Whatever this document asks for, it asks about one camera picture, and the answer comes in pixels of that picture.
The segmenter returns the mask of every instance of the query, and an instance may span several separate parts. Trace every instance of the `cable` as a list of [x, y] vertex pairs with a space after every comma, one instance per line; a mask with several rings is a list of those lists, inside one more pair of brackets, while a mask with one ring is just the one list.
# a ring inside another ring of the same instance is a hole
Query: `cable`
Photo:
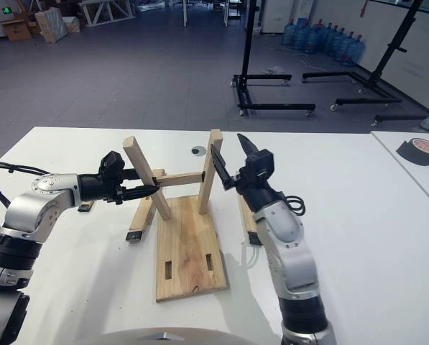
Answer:
[[300, 196], [289, 195], [286, 197], [286, 201], [295, 214], [298, 216], [303, 216], [305, 214], [305, 203]]
[[[0, 162], [0, 169], [6, 169], [10, 174], [14, 171], [18, 171], [20, 173], [32, 174], [32, 175], [45, 175], [49, 174], [48, 171], [39, 169], [38, 167], [30, 167], [27, 165], [13, 165], [5, 162]], [[10, 206], [11, 201], [8, 200], [5, 195], [0, 191], [0, 202], [4, 204], [6, 208]]]

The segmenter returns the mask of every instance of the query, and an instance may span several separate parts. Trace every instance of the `water bottle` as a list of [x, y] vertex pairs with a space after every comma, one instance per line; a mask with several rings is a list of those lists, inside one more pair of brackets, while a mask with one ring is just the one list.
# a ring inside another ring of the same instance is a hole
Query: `water bottle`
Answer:
[[310, 27], [308, 26], [308, 21], [304, 23], [304, 25], [295, 33], [295, 41], [292, 46], [295, 50], [302, 50], [307, 42], [308, 33], [310, 31]]
[[322, 30], [324, 30], [325, 29], [325, 27], [324, 27], [324, 25], [323, 25], [323, 20], [322, 19], [320, 19], [319, 21], [318, 21], [318, 23], [316, 23], [315, 25], [313, 25], [313, 27], [312, 27], [312, 30], [314, 31], [314, 32], [320, 32], [320, 31], [322, 31]]
[[320, 50], [321, 52], [324, 51], [324, 43], [326, 42], [328, 38], [328, 34], [331, 31], [332, 31], [332, 23], [329, 23], [328, 27], [323, 29], [323, 33], [321, 34], [320, 44], [318, 45], [318, 50]]
[[329, 47], [329, 53], [328, 53], [329, 56], [334, 56], [334, 54], [336, 54], [338, 46], [345, 38], [345, 35], [343, 34], [344, 31], [345, 31], [345, 28], [343, 27], [338, 34], [335, 34], [334, 37], [332, 37], [331, 46]]
[[334, 35], [337, 35], [337, 29], [338, 29], [338, 25], [334, 25], [333, 30], [328, 33], [326, 41], [324, 42], [324, 52], [326, 54], [329, 53], [329, 48], [331, 48], [331, 41], [332, 41]]
[[316, 54], [318, 51], [318, 46], [320, 44], [321, 37], [326, 30], [323, 24], [321, 24], [323, 20], [320, 19], [320, 21], [313, 25], [310, 33], [307, 37], [307, 42], [305, 43], [305, 46], [303, 48], [303, 52], [306, 54]]
[[356, 63], [359, 61], [365, 47], [364, 43], [361, 41], [361, 37], [361, 35], [358, 35], [358, 39], [346, 48], [341, 59], [341, 65], [356, 66]]
[[348, 48], [351, 43], [355, 42], [352, 36], [353, 36], [353, 31], [350, 31], [350, 34], [348, 35], [348, 37], [344, 38], [341, 41], [340, 45], [338, 45], [337, 51], [334, 53], [335, 61], [341, 61], [343, 54], [345, 54], [346, 48]]
[[291, 19], [291, 23], [285, 26], [285, 31], [283, 32], [283, 38], [281, 39], [282, 45], [292, 45], [295, 39], [295, 28], [294, 19]]
[[308, 34], [307, 42], [304, 45], [303, 52], [305, 54], [316, 54], [318, 51], [318, 44], [320, 43], [321, 33], [318, 31], [311, 31]]

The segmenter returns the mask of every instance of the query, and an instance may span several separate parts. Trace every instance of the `wooden leg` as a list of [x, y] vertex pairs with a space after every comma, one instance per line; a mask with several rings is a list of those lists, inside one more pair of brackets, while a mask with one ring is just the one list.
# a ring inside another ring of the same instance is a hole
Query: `wooden leg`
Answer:
[[244, 201], [243, 196], [239, 194], [238, 194], [238, 203], [240, 206], [241, 217], [243, 218], [243, 230], [244, 230], [246, 239], [250, 244], [253, 244], [256, 246], [262, 245], [259, 237], [257, 236], [256, 222], [252, 218], [251, 210], [246, 204], [246, 201]]
[[[145, 159], [144, 153], [142, 153], [141, 148], [137, 144], [136, 138], [126, 138], [123, 141], [123, 150], [133, 164], [134, 169], [136, 169], [137, 174], [141, 178], [141, 181], [145, 185], [155, 185], [152, 170], [150, 169], [149, 163]], [[152, 198], [152, 201], [155, 204], [155, 207], [157, 208], [158, 213], [161, 215], [162, 219], [168, 220], [171, 215], [170, 207], [163, 196], [162, 190], [160, 189], [156, 193], [153, 193], [150, 197]]]
[[212, 129], [211, 135], [209, 136], [208, 147], [206, 147], [206, 158], [205, 166], [203, 171], [205, 173], [205, 179], [201, 183], [200, 192], [198, 193], [198, 213], [204, 214], [208, 212], [208, 200], [211, 194], [211, 188], [213, 186], [214, 175], [216, 169], [214, 168], [213, 158], [211, 157], [211, 145], [217, 150], [221, 150], [222, 146], [222, 133], [220, 129]]
[[[165, 169], [154, 169], [152, 172], [157, 178], [165, 175]], [[141, 199], [136, 213], [134, 214], [134, 218], [129, 225], [128, 234], [126, 234], [126, 240], [128, 242], [141, 241], [142, 235], [152, 222], [154, 211], [155, 207], [149, 196]]]

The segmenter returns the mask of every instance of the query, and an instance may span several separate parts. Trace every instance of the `cardboard box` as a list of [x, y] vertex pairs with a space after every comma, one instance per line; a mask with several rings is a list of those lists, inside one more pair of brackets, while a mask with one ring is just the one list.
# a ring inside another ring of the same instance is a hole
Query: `cardboard box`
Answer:
[[32, 38], [23, 19], [4, 20], [0, 24], [11, 42], [30, 40]]
[[47, 11], [37, 12], [35, 18], [46, 43], [56, 43], [68, 34], [61, 11], [55, 7]]
[[77, 17], [63, 17], [63, 21], [70, 34], [80, 32], [80, 22]]
[[27, 27], [29, 28], [31, 34], [40, 35], [40, 28], [37, 22], [28, 22]]

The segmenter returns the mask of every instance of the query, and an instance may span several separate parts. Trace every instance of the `black metal frame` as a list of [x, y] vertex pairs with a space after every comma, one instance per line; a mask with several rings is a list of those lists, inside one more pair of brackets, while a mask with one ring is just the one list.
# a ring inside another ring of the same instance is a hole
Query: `black metal frame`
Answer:
[[243, 54], [243, 68], [240, 75], [234, 75], [231, 86], [236, 88], [236, 95], [238, 96], [238, 107], [240, 108], [239, 114], [243, 116], [248, 109], [256, 110], [306, 110], [306, 115], [310, 116], [311, 112], [315, 110], [315, 104], [291, 104], [291, 103], [252, 103], [251, 96], [248, 91], [248, 80], [282, 80], [282, 84], [286, 86], [292, 78], [290, 74], [248, 74], [249, 56], [251, 55], [252, 33], [254, 29], [254, 14], [258, 11], [256, 7], [256, 0], [251, 0], [249, 4], [248, 23], [246, 27], [246, 43], [244, 46]]
[[387, 51], [384, 56], [380, 60], [374, 72], [371, 73], [369, 78], [365, 78], [362, 75], [359, 75], [356, 72], [324, 72], [324, 73], [303, 73], [302, 74], [302, 82], [306, 82], [308, 78], [319, 78], [319, 77], [334, 77], [334, 76], [348, 76], [353, 81], [360, 83], [363, 87], [372, 90], [380, 98], [337, 98], [334, 104], [331, 106], [331, 111], [335, 111], [338, 106], [343, 104], [385, 104], [388, 105], [390, 103], [400, 103], [402, 99], [394, 97], [390, 92], [384, 90], [379, 87], [377, 84], [380, 81], [380, 77], [382, 76], [382, 72], [385, 69], [389, 59], [395, 52], [395, 50], [399, 50], [400, 52], [407, 52], [406, 49], [401, 48], [402, 41], [406, 37], [409, 32], [410, 27], [415, 22], [415, 14], [418, 12], [420, 5], [423, 0], [414, 0], [412, 6], [407, 11], [405, 18], [402, 20], [402, 23], [399, 29], [396, 32], [396, 35], [393, 37], [393, 41], [388, 44]]
[[389, 115], [376, 115], [374, 121], [371, 123], [372, 127], [380, 124], [383, 121], [404, 121], [404, 120], [424, 120], [428, 115], [404, 115], [404, 114], [389, 114]]

